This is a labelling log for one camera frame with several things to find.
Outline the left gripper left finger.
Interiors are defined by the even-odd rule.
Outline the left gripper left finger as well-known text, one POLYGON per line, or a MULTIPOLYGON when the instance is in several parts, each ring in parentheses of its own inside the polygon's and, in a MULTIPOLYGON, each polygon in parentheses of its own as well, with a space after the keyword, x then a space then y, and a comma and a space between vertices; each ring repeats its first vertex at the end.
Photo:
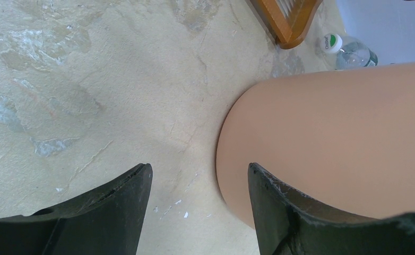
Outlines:
POLYGON ((150 164, 30 216, 0 218, 0 254, 136 254, 150 164))

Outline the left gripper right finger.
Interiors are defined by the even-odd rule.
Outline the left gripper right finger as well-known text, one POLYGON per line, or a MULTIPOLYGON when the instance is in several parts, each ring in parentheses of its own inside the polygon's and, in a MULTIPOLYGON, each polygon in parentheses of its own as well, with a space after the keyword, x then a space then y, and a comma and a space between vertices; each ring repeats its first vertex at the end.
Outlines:
POLYGON ((352 214, 248 167, 260 254, 415 254, 415 212, 384 219, 352 214))

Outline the orange plastic bin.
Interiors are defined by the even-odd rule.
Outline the orange plastic bin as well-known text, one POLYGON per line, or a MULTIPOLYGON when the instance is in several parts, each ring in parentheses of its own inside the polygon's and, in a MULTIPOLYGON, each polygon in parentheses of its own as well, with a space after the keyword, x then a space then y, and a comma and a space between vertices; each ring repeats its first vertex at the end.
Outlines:
POLYGON ((250 163, 350 213, 415 211, 415 62, 252 86, 223 124, 216 171, 227 207, 253 227, 250 163))

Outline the dark green label clear bottle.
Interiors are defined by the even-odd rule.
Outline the dark green label clear bottle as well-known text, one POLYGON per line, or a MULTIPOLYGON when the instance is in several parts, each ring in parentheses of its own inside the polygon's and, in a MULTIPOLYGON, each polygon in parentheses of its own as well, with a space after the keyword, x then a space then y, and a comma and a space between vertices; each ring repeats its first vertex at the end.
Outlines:
POLYGON ((359 39, 328 33, 318 39, 324 62, 333 70, 351 70, 378 65, 377 55, 359 39))

